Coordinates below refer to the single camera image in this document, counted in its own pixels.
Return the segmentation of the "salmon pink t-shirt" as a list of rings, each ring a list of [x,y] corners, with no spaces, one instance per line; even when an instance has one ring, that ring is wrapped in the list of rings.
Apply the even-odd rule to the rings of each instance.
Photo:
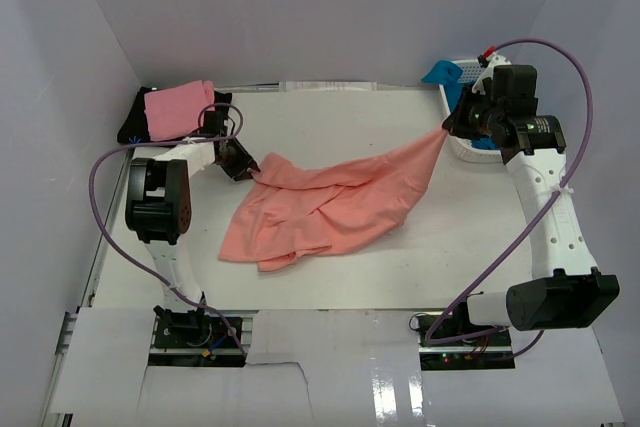
[[[447,133],[385,154],[304,170],[268,154],[236,209],[218,257],[261,272],[305,256],[357,252],[400,227],[426,193]]]

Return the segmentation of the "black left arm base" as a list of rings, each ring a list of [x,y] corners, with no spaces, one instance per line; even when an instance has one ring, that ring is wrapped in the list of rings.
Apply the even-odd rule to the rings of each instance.
[[[233,335],[242,341],[249,319],[227,318],[202,309],[174,312],[161,306],[154,308],[155,323],[148,365],[151,367],[242,368],[245,356]]]

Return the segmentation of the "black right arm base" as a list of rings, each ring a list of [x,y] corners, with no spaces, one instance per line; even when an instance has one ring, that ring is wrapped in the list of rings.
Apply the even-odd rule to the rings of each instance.
[[[409,321],[409,329],[418,335],[420,367],[423,372],[484,371],[514,369],[512,340],[507,330],[447,344],[429,344],[428,328],[438,313],[417,312]]]

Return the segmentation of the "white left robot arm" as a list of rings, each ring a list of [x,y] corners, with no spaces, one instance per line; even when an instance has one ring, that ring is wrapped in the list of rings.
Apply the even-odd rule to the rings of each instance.
[[[205,107],[196,130],[170,150],[150,158],[135,158],[130,167],[125,222],[151,255],[163,278],[163,307],[174,312],[206,302],[195,279],[186,243],[181,238],[192,220],[191,178],[211,165],[233,181],[260,171],[257,162],[236,139],[239,128],[227,103]]]

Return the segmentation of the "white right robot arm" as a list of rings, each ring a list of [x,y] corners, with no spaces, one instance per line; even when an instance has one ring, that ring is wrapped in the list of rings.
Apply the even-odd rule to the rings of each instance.
[[[488,325],[519,331],[586,328],[618,297],[616,276],[600,272],[586,245],[566,185],[566,141],[558,119],[537,112],[537,71],[490,62],[466,86],[445,128],[499,148],[530,230],[529,280],[467,299],[451,321],[453,337],[472,346]]]

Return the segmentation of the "white perforated plastic basket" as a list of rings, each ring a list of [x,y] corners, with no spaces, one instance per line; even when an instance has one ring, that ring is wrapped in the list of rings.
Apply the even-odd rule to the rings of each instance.
[[[464,59],[452,61],[460,70],[461,75],[454,82],[439,85],[441,98],[441,111],[443,119],[455,113],[462,102],[466,101],[471,89],[478,78],[484,73],[485,68],[477,59]],[[473,164],[501,163],[501,154],[498,149],[488,149],[488,139],[467,139],[449,136],[448,142],[453,153],[462,161]]]

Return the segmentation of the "blue t-shirt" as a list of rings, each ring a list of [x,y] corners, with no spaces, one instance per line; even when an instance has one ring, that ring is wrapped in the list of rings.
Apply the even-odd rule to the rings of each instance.
[[[477,60],[449,61],[440,60],[421,79],[423,84],[436,84],[442,88],[446,103],[444,118],[448,118],[457,107],[462,88],[473,84],[484,72]]]

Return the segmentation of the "folded pink t-shirt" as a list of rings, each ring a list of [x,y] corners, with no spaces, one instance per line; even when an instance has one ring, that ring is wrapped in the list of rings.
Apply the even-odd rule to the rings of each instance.
[[[211,81],[193,81],[144,95],[145,115],[152,142],[183,138],[198,126],[198,116],[214,103]]]

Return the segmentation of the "white paper label sheet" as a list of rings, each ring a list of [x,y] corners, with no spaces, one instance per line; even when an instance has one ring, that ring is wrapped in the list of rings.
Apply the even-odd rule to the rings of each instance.
[[[280,92],[376,91],[376,82],[361,81],[282,81]]]

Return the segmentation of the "folded black t-shirt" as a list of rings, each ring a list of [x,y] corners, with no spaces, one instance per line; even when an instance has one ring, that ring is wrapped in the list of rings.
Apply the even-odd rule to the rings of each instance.
[[[150,135],[145,113],[144,97],[151,92],[149,87],[141,87],[136,94],[131,109],[117,133],[117,143],[121,145],[148,143]]]

